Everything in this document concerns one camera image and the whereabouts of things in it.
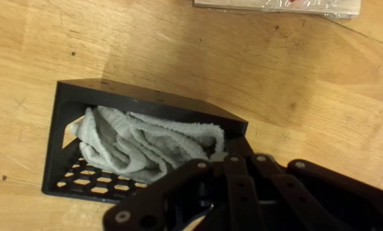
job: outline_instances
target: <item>cloth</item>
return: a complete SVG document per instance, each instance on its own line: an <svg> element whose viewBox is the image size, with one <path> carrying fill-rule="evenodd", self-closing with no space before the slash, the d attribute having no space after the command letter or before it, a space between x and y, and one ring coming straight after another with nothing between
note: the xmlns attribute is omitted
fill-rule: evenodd
<svg viewBox="0 0 383 231"><path fill-rule="evenodd" d="M191 160L225 155L216 125L181 124L118 110L88 108L72 126L89 165L150 184Z"/></svg>

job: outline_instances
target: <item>perforated grid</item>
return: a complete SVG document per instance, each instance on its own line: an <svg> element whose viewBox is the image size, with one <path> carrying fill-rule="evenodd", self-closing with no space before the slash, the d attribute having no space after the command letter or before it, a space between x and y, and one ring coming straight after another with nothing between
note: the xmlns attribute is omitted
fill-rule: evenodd
<svg viewBox="0 0 383 231"><path fill-rule="evenodd" d="M61 193L72 193L84 197L95 197L109 201L121 201L139 189L146 188L134 180L114 174L104 173L100 169L89 166L80 157L70 171L57 184Z"/></svg>

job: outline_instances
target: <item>wood grain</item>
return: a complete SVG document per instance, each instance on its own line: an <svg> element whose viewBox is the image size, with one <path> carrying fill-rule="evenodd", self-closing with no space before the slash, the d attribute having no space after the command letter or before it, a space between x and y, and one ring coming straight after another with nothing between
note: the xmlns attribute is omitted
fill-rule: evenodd
<svg viewBox="0 0 383 231"><path fill-rule="evenodd" d="M0 230L100 230L111 205L40 193L58 80L214 103L258 153L383 189L383 2L351 22L191 2L0 2Z"/></svg>

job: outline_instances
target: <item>screw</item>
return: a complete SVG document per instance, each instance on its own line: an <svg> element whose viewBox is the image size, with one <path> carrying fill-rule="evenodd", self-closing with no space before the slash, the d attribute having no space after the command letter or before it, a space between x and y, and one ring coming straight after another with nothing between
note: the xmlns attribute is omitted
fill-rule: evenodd
<svg viewBox="0 0 383 231"><path fill-rule="evenodd" d="M129 223L131 219L131 214L129 211L121 211L116 215L116 221L118 224Z"/></svg>
<svg viewBox="0 0 383 231"><path fill-rule="evenodd" d="M258 162L267 162L267 158L266 158L264 156L258 156L258 157L257 157L257 161L258 161Z"/></svg>
<svg viewBox="0 0 383 231"><path fill-rule="evenodd" d="M295 166L296 166L298 169L305 169L305 167L307 167L307 165L305 165L304 162L296 162Z"/></svg>
<svg viewBox="0 0 383 231"><path fill-rule="evenodd" d="M207 169L207 164L200 162L200 164L198 165L198 167L199 167L199 169Z"/></svg>

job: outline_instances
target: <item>black basket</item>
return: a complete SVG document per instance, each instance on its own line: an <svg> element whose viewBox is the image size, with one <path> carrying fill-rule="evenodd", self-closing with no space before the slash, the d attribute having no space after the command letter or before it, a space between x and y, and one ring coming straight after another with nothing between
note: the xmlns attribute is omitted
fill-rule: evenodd
<svg viewBox="0 0 383 231"><path fill-rule="evenodd" d="M88 107L111 107L177 122L214 124L226 140L245 135L248 122L205 102L109 80L59 81L57 88L43 192L50 196L117 203L145 185L89 166L76 139L63 148L67 125Z"/></svg>

